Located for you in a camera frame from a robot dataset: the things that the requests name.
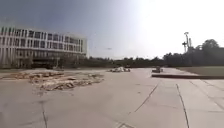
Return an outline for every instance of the curb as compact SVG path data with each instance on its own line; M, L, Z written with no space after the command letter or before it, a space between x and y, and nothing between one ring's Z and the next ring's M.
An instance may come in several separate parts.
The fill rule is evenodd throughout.
M170 78L170 79L224 79L224 76L165 75L165 74L152 74L152 77Z

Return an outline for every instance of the building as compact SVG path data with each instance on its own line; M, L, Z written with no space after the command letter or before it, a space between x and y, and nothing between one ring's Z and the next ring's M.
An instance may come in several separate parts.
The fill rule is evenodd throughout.
M25 68L35 60L79 60L87 54L87 39L0 24L0 68Z

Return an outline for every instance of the distant tree line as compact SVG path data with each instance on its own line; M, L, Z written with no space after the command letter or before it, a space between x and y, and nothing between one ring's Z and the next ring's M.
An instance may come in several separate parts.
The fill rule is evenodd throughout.
M110 58L88 57L78 62L64 60L66 67L118 67L145 68L152 66L186 67L186 66L221 66L224 65L224 48L220 48L214 39L206 40L202 45L190 47L184 54L168 53L162 59L123 58L113 60Z

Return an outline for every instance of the construction debris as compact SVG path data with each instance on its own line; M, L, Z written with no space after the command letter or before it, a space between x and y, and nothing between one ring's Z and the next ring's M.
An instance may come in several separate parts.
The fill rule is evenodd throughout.
M131 70L129 68L124 68L124 67L118 67L109 70L109 72L130 72Z
M66 73L62 71L26 71L5 76L5 78L28 79L40 90L53 91L71 89L76 86L92 85L103 81L103 75L95 73Z

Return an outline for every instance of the paved plaza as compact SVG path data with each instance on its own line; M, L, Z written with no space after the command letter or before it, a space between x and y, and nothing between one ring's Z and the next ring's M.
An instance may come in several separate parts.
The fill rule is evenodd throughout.
M0 80L0 128L224 127L224 80L152 78L151 70L96 70L103 82L41 96L27 80Z

